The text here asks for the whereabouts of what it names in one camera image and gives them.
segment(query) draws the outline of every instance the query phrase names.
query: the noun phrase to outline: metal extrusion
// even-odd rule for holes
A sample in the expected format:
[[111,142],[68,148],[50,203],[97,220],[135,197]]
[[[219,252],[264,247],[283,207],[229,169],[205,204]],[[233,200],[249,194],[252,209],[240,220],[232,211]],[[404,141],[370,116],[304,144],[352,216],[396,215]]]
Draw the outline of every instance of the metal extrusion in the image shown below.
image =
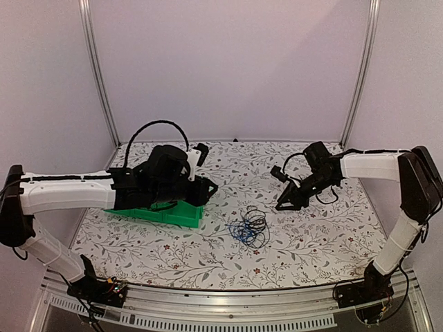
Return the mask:
[[363,56],[361,58],[359,75],[357,77],[354,94],[352,96],[350,110],[347,114],[345,128],[340,139],[340,144],[344,148],[346,148],[347,144],[349,143],[350,135],[355,122],[355,117],[357,115],[361,96],[363,94],[366,76],[368,74],[370,58],[374,46],[375,33],[377,30],[377,21],[379,18],[379,7],[380,0],[371,0],[368,17],[368,27],[366,29],[365,43],[363,47]]
[[89,60],[91,61],[92,72],[94,80],[97,86],[98,97],[102,105],[103,115],[105,116],[106,125],[111,135],[113,144],[118,147],[120,145],[120,139],[117,133],[116,123],[112,116],[111,107],[109,106],[109,99],[105,89],[105,82],[103,80],[102,70],[100,68],[100,62],[98,60],[98,52],[96,46],[96,39],[94,37],[94,31],[92,26],[91,9],[89,7],[89,0],[79,0],[80,14],[82,17],[84,38],[86,39],[86,45],[89,54]]

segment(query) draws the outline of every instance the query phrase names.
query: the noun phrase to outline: wall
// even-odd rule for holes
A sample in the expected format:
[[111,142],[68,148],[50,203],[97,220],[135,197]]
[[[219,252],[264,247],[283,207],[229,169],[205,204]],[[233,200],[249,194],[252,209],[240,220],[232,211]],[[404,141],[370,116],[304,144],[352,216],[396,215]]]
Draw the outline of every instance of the wall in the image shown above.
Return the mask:
[[[120,139],[165,118],[192,140],[338,141],[369,3],[92,1]],[[139,138],[180,136],[159,126]]]
[[[350,147],[429,148],[443,174],[443,3],[382,1],[374,51]],[[365,181],[385,227],[400,203],[396,183]],[[436,331],[443,331],[443,213],[411,257]]]
[[[14,163],[35,173],[94,172],[113,146],[100,109],[77,0],[0,2],[0,182]],[[68,243],[78,210],[42,223]],[[0,331],[22,332],[44,274],[0,246]]]

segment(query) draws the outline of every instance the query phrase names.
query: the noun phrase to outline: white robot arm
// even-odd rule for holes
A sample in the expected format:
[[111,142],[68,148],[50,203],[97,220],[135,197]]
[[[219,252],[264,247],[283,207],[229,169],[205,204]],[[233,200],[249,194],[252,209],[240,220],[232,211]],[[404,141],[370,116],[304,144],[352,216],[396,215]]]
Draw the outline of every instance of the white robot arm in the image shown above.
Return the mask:
[[201,144],[188,152],[159,145],[147,161],[133,169],[111,168],[79,175],[23,173],[21,165],[14,165],[0,193],[0,243],[21,248],[60,273],[71,285],[70,295],[121,307],[126,295],[125,282],[97,280],[89,259],[61,244],[34,214],[85,207],[149,208],[154,203],[179,200],[205,205],[217,191],[212,181],[195,175],[207,154],[208,148]]
[[390,276],[427,233],[428,221],[442,208],[443,182],[427,148],[412,150],[359,151],[351,149],[331,155],[322,142],[308,146],[303,155],[312,175],[303,180],[287,176],[274,166],[271,174],[288,186],[278,199],[277,210],[300,210],[309,198],[344,178],[378,178],[400,182],[401,205],[397,223],[386,245],[370,262],[361,283],[337,286],[335,295],[340,307],[354,306],[393,295]]

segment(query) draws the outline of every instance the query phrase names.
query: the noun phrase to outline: green box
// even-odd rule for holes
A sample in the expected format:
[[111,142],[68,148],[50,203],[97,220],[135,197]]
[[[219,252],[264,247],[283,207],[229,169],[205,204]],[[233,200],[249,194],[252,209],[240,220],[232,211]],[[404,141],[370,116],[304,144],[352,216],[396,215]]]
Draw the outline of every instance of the green box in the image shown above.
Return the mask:
[[203,218],[203,206],[195,207],[183,201],[177,202],[177,205],[164,211],[152,211],[167,207],[170,203],[153,204],[151,210],[132,209],[132,210],[107,210],[106,212],[119,214],[121,216],[130,216],[132,218],[156,221],[159,223],[170,223],[183,227],[198,228],[200,219]]

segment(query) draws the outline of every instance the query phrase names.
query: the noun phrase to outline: floral tablecloth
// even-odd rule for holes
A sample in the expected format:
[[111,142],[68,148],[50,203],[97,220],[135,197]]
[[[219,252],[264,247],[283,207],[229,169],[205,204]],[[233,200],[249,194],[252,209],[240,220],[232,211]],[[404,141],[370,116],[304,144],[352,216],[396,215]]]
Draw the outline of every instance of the floral tablecloth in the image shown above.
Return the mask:
[[[129,166],[147,160],[158,143],[133,144]],[[307,143],[207,142],[210,153],[198,174],[219,185],[205,207],[200,228],[142,221],[90,209],[82,222],[75,252],[89,257],[98,275],[137,284],[201,289],[259,289],[311,286],[361,277],[380,251],[385,236],[359,182],[337,188],[339,200],[322,205],[311,199],[299,212],[277,212],[286,184],[269,171]],[[122,146],[113,166],[123,163]],[[332,153],[340,147],[328,144]],[[287,167],[310,174],[303,157]],[[326,191],[323,201],[334,197]],[[227,225],[251,207],[266,212],[271,239],[252,249],[232,238]]]

